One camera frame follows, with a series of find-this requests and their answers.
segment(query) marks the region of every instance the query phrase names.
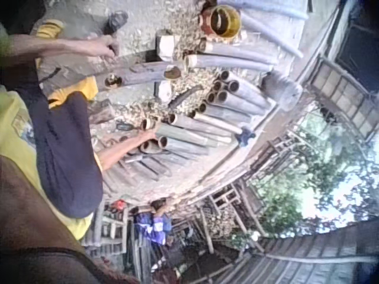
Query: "plastic container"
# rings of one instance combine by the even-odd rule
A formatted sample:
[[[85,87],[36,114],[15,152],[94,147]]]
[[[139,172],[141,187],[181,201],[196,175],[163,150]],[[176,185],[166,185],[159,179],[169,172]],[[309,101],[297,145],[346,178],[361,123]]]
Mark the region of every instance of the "plastic container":
[[[207,36],[233,38],[241,29],[241,17],[236,9],[228,5],[208,8],[199,17],[201,29]]]

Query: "man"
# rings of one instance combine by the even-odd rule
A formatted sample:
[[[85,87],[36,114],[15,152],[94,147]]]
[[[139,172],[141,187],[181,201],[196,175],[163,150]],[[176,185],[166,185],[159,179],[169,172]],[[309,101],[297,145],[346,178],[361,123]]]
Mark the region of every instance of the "man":
[[[147,211],[139,211],[134,218],[137,232],[154,243],[171,246],[174,238],[166,236],[171,231],[171,220],[166,215],[170,204],[170,199],[160,199],[153,201]]]
[[[110,36],[72,41],[0,32],[0,273],[9,283],[117,283],[86,258],[77,240],[102,198],[101,171],[154,133],[96,157],[86,112],[97,93],[94,78],[48,100],[34,63],[64,53],[114,57],[112,43]]]

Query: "wooden post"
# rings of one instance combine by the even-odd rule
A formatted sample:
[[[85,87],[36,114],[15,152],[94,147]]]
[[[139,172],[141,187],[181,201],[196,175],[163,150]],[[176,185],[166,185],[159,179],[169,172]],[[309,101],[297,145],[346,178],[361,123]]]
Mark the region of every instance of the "wooden post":
[[[207,239],[207,243],[208,243],[209,253],[213,254],[214,253],[213,243],[212,243],[211,236],[209,234],[207,220],[205,219],[205,215],[204,215],[202,207],[200,207],[200,214],[201,214],[201,220],[204,226],[205,238]]]

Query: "yellow shirt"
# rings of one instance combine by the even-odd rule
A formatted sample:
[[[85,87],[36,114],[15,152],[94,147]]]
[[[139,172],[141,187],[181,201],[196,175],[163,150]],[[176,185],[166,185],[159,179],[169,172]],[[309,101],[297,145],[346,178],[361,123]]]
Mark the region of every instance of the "yellow shirt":
[[[7,92],[0,86],[0,155],[9,158],[20,168],[55,216],[79,240],[89,228],[93,214],[82,219],[68,218],[49,201],[38,175],[33,141],[33,128],[25,103],[16,92]]]

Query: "foot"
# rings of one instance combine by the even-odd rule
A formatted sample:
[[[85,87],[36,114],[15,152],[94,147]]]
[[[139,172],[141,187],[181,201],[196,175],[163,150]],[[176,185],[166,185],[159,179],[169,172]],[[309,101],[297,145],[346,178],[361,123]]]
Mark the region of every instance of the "foot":
[[[113,35],[128,21],[128,14],[125,11],[117,11],[110,15],[104,28],[105,35]]]

